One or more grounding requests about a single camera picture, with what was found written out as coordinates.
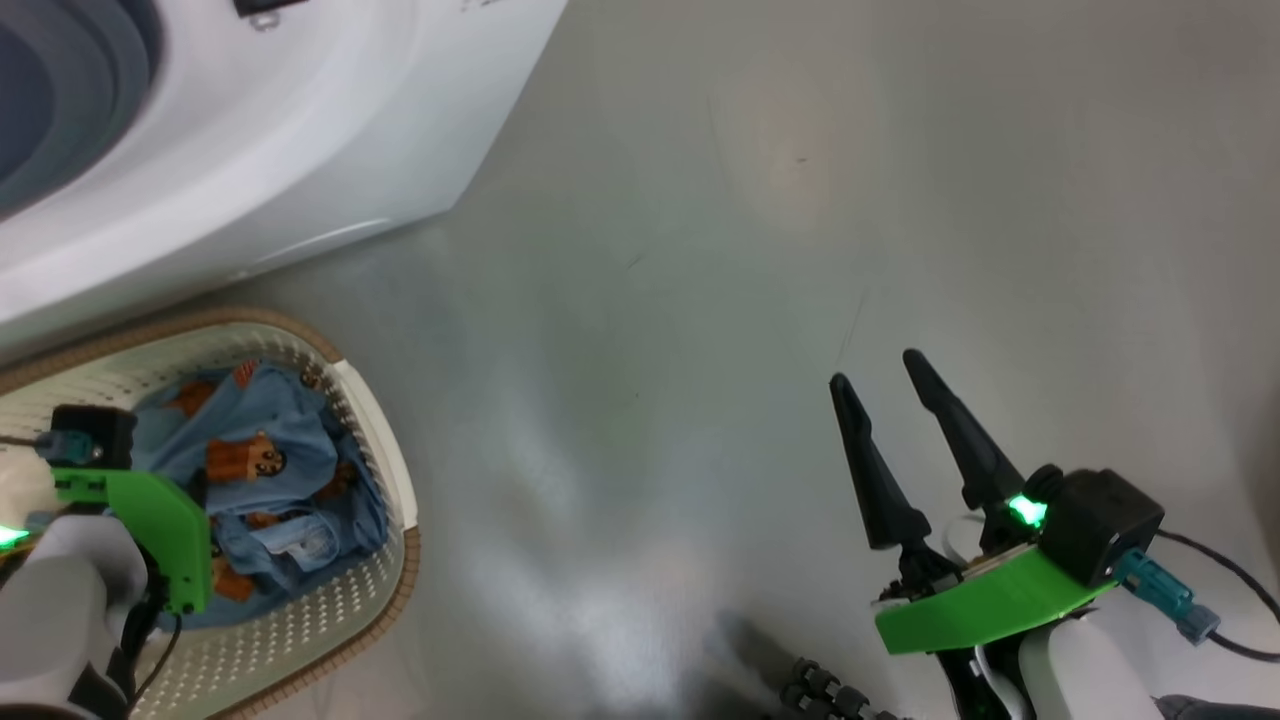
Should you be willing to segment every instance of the green led light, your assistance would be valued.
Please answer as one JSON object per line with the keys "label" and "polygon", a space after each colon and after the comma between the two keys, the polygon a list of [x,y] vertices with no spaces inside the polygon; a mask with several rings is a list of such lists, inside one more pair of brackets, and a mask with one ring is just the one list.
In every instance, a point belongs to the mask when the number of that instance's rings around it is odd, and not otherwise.
{"label": "green led light", "polygon": [[0,547],[9,547],[29,534],[27,530],[14,530],[0,525]]}
{"label": "green led light", "polygon": [[1044,505],[1043,502],[1033,502],[1020,495],[1009,500],[1009,507],[1021,516],[1023,523],[1036,528],[1038,528],[1041,521],[1044,520],[1044,511],[1048,510],[1048,505]]}

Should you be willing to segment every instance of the brown bear print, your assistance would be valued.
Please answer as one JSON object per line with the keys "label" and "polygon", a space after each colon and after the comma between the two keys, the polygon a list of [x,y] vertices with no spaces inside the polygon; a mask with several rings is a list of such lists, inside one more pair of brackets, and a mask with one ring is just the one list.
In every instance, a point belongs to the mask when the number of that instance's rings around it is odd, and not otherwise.
{"label": "brown bear print", "polygon": [[182,388],[178,389],[178,396],[170,400],[165,406],[177,407],[182,410],[182,414],[187,418],[193,416],[205,406],[209,396],[214,395],[218,386],[209,380],[192,380]]}
{"label": "brown bear print", "polygon": [[274,478],[287,464],[284,451],[278,450],[262,430],[241,442],[211,439],[205,448],[205,473],[210,483]]}

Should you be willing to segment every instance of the green 3d-printed bracket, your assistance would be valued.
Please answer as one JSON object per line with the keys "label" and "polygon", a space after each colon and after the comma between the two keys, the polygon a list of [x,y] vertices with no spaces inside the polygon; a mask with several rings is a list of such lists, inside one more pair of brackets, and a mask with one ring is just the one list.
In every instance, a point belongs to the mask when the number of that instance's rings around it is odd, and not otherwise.
{"label": "green 3d-printed bracket", "polygon": [[168,478],[132,470],[54,468],[63,502],[106,503],[169,584],[165,611],[204,612],[214,592],[209,518]]}
{"label": "green 3d-printed bracket", "polygon": [[886,609],[876,629],[890,655],[975,647],[1059,620],[1114,587],[1089,589],[1030,548],[938,594]]}

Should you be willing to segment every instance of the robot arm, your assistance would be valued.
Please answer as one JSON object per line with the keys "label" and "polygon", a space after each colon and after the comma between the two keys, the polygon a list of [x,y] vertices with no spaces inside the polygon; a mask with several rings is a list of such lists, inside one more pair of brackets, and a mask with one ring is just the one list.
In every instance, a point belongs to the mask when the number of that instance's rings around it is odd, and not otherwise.
{"label": "robot arm", "polygon": [[133,629],[150,632],[159,611],[143,602],[147,577],[115,518],[55,520],[0,588],[0,716],[42,708],[125,717],[141,650]]}

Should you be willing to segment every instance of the blue clothing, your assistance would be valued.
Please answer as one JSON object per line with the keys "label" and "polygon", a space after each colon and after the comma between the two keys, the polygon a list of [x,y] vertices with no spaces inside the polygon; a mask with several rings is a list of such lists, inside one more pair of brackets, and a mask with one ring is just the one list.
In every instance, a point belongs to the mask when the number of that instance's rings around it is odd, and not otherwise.
{"label": "blue clothing", "polygon": [[256,588],[248,598],[215,592],[186,626],[251,620],[387,542],[387,507],[356,438],[297,373],[268,361],[198,373],[134,414],[134,469],[184,487],[205,470],[215,544]]}

